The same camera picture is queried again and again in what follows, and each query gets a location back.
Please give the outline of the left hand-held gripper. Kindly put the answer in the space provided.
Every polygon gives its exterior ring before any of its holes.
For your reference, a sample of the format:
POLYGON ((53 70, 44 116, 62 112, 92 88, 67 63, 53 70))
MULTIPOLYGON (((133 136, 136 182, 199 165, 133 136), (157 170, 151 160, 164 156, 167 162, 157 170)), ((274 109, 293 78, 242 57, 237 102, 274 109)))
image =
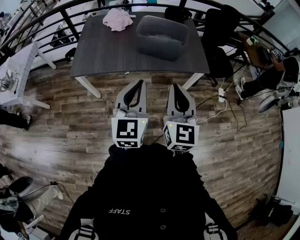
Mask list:
POLYGON ((119 148, 140 148, 149 122, 146 83, 138 80, 119 92, 113 110, 112 139, 119 148))

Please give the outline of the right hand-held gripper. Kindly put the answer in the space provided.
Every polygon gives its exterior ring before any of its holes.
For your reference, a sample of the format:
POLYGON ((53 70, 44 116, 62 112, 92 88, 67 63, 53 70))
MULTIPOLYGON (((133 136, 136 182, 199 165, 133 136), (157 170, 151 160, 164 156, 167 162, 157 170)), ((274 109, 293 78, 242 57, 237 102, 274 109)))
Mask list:
POLYGON ((170 87, 163 134, 168 150, 190 151, 197 145, 199 126, 196 124, 195 100, 178 84, 170 87))

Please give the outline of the grey plastic bin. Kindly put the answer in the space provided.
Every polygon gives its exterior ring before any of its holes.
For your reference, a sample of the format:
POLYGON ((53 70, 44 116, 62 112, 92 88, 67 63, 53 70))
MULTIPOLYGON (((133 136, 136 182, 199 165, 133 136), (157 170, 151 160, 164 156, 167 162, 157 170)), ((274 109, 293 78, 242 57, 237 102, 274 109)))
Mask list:
POLYGON ((146 15, 142 17, 135 32, 138 51, 163 60, 176 61, 188 44, 189 30, 186 25, 156 16, 146 15), (169 35, 182 41, 183 45, 148 45, 139 38, 139 35, 156 34, 169 35))

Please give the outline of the grey clothes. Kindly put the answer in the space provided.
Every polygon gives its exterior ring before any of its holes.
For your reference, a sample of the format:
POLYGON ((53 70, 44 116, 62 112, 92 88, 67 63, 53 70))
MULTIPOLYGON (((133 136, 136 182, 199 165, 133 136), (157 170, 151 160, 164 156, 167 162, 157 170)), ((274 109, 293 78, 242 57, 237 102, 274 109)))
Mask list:
POLYGON ((148 45, 174 45, 182 46, 183 42, 170 37, 169 35, 139 35, 139 38, 148 45))

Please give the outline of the pink clothes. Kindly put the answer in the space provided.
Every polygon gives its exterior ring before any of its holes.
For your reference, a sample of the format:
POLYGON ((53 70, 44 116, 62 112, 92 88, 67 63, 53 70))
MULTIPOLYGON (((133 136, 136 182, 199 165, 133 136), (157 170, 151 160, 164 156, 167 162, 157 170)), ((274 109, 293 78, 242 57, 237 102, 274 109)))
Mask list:
POLYGON ((111 31, 123 31, 133 23, 129 13, 123 9, 110 9, 103 18, 103 24, 111 28, 111 31))

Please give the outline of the dark wooden table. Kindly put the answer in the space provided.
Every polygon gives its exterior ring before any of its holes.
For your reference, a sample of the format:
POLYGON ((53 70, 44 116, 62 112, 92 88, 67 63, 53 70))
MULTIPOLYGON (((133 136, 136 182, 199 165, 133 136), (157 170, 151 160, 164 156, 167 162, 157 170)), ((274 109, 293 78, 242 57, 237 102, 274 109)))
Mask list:
POLYGON ((86 20, 72 61, 71 77, 80 82, 95 97, 101 94, 87 80, 87 76, 120 72, 171 72, 192 73, 184 89, 204 74, 209 74, 209 66, 202 43, 192 19, 184 24, 189 36, 184 53, 175 61, 161 60, 139 53, 136 49, 135 29, 142 17, 151 15, 163 18, 161 12, 135 12, 133 23, 121 32, 111 31, 103 25, 103 16, 86 20))

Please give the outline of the black high-back office chair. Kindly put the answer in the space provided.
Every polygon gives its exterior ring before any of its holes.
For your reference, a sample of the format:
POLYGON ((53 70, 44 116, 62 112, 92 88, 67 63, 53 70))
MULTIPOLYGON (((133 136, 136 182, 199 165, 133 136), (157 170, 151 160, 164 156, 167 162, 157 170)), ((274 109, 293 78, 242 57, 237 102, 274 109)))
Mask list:
POLYGON ((227 44, 239 23, 239 11, 229 5, 223 5, 221 9, 210 8, 206 12, 201 43, 210 70, 206 76, 213 80, 213 87, 218 85, 218 78, 233 75, 230 59, 222 47, 227 44))

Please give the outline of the person's black jacket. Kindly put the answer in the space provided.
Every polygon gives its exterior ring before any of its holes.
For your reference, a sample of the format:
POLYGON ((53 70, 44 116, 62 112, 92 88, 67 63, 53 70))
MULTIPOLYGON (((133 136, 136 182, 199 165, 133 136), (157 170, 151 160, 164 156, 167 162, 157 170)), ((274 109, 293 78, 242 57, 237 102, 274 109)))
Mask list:
POLYGON ((109 148, 92 186, 78 197, 61 240, 91 220, 99 240, 237 240, 238 235, 205 189, 193 155, 155 143, 109 148))

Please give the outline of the brown wooden desk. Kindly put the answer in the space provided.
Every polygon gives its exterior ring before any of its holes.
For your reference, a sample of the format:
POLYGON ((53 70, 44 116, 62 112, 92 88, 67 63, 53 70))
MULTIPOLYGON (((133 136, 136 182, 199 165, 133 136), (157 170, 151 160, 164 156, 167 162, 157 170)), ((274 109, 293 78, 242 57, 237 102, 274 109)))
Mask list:
POLYGON ((249 60, 252 66, 267 70, 273 66, 271 56, 268 50, 272 47, 259 41, 255 45, 249 45, 247 39, 249 36, 242 31, 237 32, 238 50, 241 52, 243 59, 249 60))

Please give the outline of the black mesh chair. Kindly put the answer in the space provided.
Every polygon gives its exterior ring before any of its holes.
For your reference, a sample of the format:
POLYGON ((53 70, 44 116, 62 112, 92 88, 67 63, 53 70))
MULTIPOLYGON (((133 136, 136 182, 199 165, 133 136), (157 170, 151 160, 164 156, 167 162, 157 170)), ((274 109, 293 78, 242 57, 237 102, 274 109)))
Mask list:
POLYGON ((192 13, 185 8, 167 7, 165 10, 165 18, 174 22, 184 23, 192 17, 192 13))

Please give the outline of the black metal railing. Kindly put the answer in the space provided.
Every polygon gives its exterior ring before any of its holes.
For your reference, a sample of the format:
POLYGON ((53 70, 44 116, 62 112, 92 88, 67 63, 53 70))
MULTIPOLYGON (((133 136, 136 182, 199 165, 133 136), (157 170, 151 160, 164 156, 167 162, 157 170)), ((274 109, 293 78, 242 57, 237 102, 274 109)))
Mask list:
POLYGON ((66 38, 71 38, 71 42, 57 45, 51 49, 45 50, 43 53, 52 52, 65 46, 76 44, 81 34, 81 32, 77 30, 77 27, 85 24, 87 15, 89 13, 102 12, 107 9, 142 7, 143 12, 149 12, 151 7, 154 7, 155 11, 158 11, 159 8, 181 8, 185 11, 191 12, 191 18, 197 26, 200 28, 205 26, 204 15, 206 15, 206 11, 187 7, 188 0, 180 1, 177 6, 163 3, 137 3, 134 2, 134 0, 124 0, 124 4, 120 3, 118 5, 94 7, 88 10, 77 11, 74 14, 68 14, 67 9, 93 0, 71 0, 70 2, 58 7, 54 7, 57 1, 60 0, 32 0, 28 6, 20 8, 21 11, 16 17, 11 17, 8 22, 3 24, 0 29, 0 63, 4 63, 8 57, 13 56, 26 45, 34 42, 34 38, 37 34, 54 25, 63 24, 63 27, 38 37, 37 40, 44 40, 45 38, 54 36, 63 30, 70 30, 71 32, 67 33, 64 37, 59 37, 45 42, 41 45, 41 48, 53 45, 54 43, 66 38))

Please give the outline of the white tiled table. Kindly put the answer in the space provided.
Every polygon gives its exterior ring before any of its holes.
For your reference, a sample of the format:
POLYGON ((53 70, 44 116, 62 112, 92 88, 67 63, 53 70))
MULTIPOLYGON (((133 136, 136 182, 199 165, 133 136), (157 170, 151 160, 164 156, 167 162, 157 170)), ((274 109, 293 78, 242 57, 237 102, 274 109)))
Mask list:
POLYGON ((12 72, 12 86, 5 92, 0 92, 0 106, 26 105, 32 104, 50 109, 50 105, 40 102, 33 97, 24 95, 25 86, 29 77, 31 67, 36 55, 38 55, 51 68, 56 69, 56 65, 47 58, 39 49, 41 43, 36 41, 21 49, 5 63, 0 66, 0 79, 4 78, 7 71, 12 72))

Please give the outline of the white desk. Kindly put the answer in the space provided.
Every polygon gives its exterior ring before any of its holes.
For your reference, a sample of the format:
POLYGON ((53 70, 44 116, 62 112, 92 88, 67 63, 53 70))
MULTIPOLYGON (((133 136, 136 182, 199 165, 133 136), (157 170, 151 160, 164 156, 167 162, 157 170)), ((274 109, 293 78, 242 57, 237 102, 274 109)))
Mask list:
POLYGON ((283 111, 284 153, 277 196, 300 206, 300 107, 283 111))

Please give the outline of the black bag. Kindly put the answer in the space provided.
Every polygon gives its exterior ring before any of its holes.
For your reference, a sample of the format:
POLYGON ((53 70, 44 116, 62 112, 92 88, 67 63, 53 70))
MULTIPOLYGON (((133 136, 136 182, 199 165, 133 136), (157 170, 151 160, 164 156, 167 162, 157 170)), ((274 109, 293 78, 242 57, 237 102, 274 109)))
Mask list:
POLYGON ((256 199, 256 206, 249 214, 249 220, 254 220, 258 225, 266 226, 273 223, 275 226, 287 224, 293 216, 291 205, 281 205, 281 200, 275 197, 256 199))

